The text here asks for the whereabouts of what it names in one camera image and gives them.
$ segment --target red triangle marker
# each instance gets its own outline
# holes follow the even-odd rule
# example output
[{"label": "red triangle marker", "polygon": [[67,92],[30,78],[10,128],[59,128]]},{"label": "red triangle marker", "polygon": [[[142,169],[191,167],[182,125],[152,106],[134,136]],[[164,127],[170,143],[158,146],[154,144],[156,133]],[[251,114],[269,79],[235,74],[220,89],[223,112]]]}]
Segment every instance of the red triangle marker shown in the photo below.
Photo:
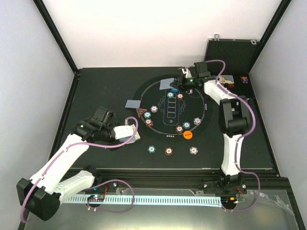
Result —
[{"label": "red triangle marker", "polygon": [[136,112],[138,113],[139,118],[147,111],[147,109],[136,109]]}]

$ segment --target orange disc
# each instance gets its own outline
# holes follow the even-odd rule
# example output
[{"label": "orange disc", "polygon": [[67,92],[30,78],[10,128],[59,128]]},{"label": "orange disc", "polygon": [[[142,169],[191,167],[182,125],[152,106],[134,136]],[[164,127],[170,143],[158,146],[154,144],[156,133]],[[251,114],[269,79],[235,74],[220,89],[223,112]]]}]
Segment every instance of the orange disc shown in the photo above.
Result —
[{"label": "orange disc", "polygon": [[192,134],[191,131],[185,131],[185,132],[183,133],[183,137],[184,137],[185,139],[187,139],[187,140],[191,139],[192,136],[193,136],[193,134]]}]

